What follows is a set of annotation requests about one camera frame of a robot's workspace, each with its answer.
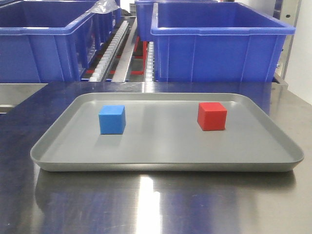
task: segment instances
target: metal tray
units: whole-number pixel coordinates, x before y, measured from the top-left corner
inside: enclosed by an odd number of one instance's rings
[[[226,130],[204,132],[198,103],[228,110]],[[103,105],[126,108],[122,135],[100,135]],[[249,98],[237,94],[91,93],[79,96],[34,145],[47,171],[284,172],[301,149]]]

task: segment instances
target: bin rim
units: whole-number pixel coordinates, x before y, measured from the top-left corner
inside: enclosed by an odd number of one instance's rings
[[[136,5],[153,5],[155,2],[206,2],[206,3],[216,3],[216,0],[135,0]]]
[[[295,27],[273,18],[265,13],[254,10],[253,8],[239,2],[203,2],[203,1],[184,1],[183,4],[202,3],[202,4],[236,4],[242,5],[257,14],[274,21],[280,27],[158,27],[158,5],[176,4],[178,1],[155,2],[153,6],[153,16],[151,24],[151,34],[154,36],[250,36],[250,35],[291,35],[295,33]]]
[[[42,0],[12,0],[6,5],[0,5],[1,7],[5,7],[11,4],[18,4],[20,2],[27,1],[37,1],[43,2]],[[46,2],[86,2],[83,0],[44,0]],[[76,31],[82,24],[84,24],[87,20],[89,20],[95,13],[88,12],[88,9],[85,13],[71,21],[65,27],[0,27],[0,36],[24,36],[24,35],[70,35],[74,31]]]

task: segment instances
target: metal rail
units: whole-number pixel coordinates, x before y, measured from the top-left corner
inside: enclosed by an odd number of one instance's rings
[[[144,71],[144,81],[154,81],[154,43],[149,42],[147,49],[147,59]]]
[[[94,73],[90,77],[90,82],[101,82],[104,80],[105,77],[109,74],[115,56],[117,55],[122,42],[126,36],[127,29],[129,23],[124,21],[120,28],[117,30],[113,40],[107,47],[103,57],[101,58],[100,62],[98,62],[97,67],[94,70]]]
[[[132,25],[126,45],[119,59],[116,72],[112,78],[112,82],[125,82],[129,78],[136,38],[137,38],[137,19],[135,19]]]

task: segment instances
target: table surface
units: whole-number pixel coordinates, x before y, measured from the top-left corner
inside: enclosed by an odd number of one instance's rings
[[[243,94],[305,159],[286,173],[41,170],[30,149],[92,92]],[[0,117],[0,233],[310,234],[311,138],[312,106],[276,83],[51,83]]]

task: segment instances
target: plastic bin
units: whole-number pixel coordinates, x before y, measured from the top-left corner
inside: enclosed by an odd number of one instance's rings
[[[92,1],[17,1],[0,7],[0,82],[79,81],[100,48]]]
[[[241,3],[154,3],[156,80],[271,82],[294,32]]]
[[[120,0],[115,0],[118,6],[120,6]],[[113,17],[115,19],[116,24],[119,24],[121,21],[121,8],[113,11]]]
[[[137,18],[137,31],[141,41],[153,41],[151,35],[151,23],[153,14],[153,4],[155,2],[164,2],[163,0],[136,0],[136,18]]]

